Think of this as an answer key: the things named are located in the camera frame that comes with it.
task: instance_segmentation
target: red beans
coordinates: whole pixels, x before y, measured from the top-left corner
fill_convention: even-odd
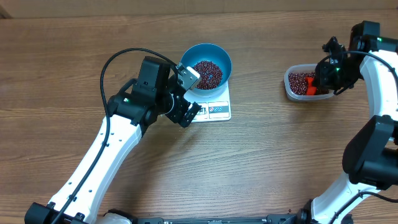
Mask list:
[[[308,89],[308,83],[305,81],[305,77],[315,78],[315,72],[302,72],[302,73],[290,73],[289,74],[289,85],[292,92],[297,95],[306,95]],[[317,88],[316,95],[328,94],[329,90],[320,90]]]
[[[198,62],[193,69],[200,74],[201,82],[197,85],[198,89],[211,90],[221,83],[223,72],[215,63],[210,61]]]

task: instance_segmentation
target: blue bowl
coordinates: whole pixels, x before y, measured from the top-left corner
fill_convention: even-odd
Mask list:
[[[198,62],[201,61],[211,61],[219,66],[223,72],[223,78],[218,87],[211,90],[199,90],[195,88],[194,93],[199,95],[209,95],[212,94],[225,86],[225,83],[231,76],[232,72],[232,61],[228,53],[221,47],[215,44],[198,44],[190,49],[188,49],[181,58],[181,63],[183,65],[194,67]]]

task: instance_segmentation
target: wood grain surface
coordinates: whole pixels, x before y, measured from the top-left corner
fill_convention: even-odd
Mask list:
[[[0,223],[22,223],[67,181],[104,116],[100,71],[115,52],[145,47],[178,62],[211,42],[233,61],[232,119],[187,129],[160,118],[126,158],[99,213],[254,217],[296,212],[341,174],[347,143],[368,120],[363,82],[330,100],[293,103],[292,65],[317,63],[333,35],[348,45],[362,20],[398,38],[398,11],[308,11],[0,21]],[[110,97],[137,77],[145,54],[118,57]],[[382,193],[398,198],[392,187]],[[369,198],[356,223],[396,223],[398,205]]]
[[[0,0],[9,17],[396,9],[397,0]]]

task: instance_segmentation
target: robotic arm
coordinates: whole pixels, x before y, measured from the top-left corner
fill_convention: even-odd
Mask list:
[[[118,94],[109,99],[110,124],[104,118],[96,139],[67,183],[50,199],[47,206],[33,203],[25,215],[25,223],[95,223],[98,209],[113,177],[147,128],[156,122],[158,115],[164,114],[184,128],[191,123],[201,107],[193,103],[190,108],[190,103],[183,96],[190,88],[196,87],[200,75],[181,63],[175,68],[172,66],[165,60],[145,57],[138,79],[127,82]],[[170,69],[175,74],[169,78]],[[131,85],[132,92],[126,93]],[[78,187],[103,145],[107,125],[110,125],[110,135],[106,147],[78,193],[71,198],[71,193]],[[60,212],[70,199],[70,206]],[[131,221],[114,212],[98,223]]]
[[[297,214],[271,214],[255,218],[225,218],[222,220],[134,218],[110,210],[96,221],[99,206],[124,158],[139,142],[148,126],[159,114],[187,127],[200,109],[196,103],[189,109],[184,93],[193,88],[200,76],[182,64],[173,67],[158,58],[146,57],[137,80],[124,85],[108,102],[110,135],[103,155],[80,191],[71,192],[89,169],[103,145],[106,118],[90,150],[62,189],[47,206],[33,203],[25,215],[25,223],[123,223],[123,224],[351,224],[347,215],[369,195],[379,198],[380,190],[398,185],[398,151],[386,148],[389,140],[398,144],[398,40],[380,37],[380,25],[364,21],[351,30],[349,50],[336,37],[323,46],[330,55],[315,70],[314,86],[334,90],[336,95],[354,87],[357,80],[366,83],[370,120],[347,145],[343,155],[343,170],[324,194],[310,200]],[[125,91],[133,85],[131,93]],[[71,206],[60,212],[68,200]],[[53,220],[61,216],[59,222]]]
[[[342,223],[366,197],[398,184],[398,151],[385,148],[389,139],[398,139],[398,77],[393,69],[398,68],[398,41],[380,37],[380,25],[364,21],[352,28],[348,52],[335,37],[323,49],[332,56],[329,62],[322,60],[318,64],[315,85],[338,95],[363,79],[370,115],[369,122],[345,149],[344,172],[308,208],[311,220],[332,224]]]

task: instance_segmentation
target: clear plastic container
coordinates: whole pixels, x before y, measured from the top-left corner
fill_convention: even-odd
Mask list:
[[[299,72],[314,72],[316,64],[306,64],[306,65],[294,65],[291,66],[285,73],[285,89],[287,98],[292,101],[313,101],[313,100],[324,100],[327,98],[331,98],[334,96],[333,91],[329,90],[329,94],[322,95],[314,95],[314,96],[305,96],[305,95],[297,95],[291,89],[289,85],[289,74],[290,73],[299,73]]]

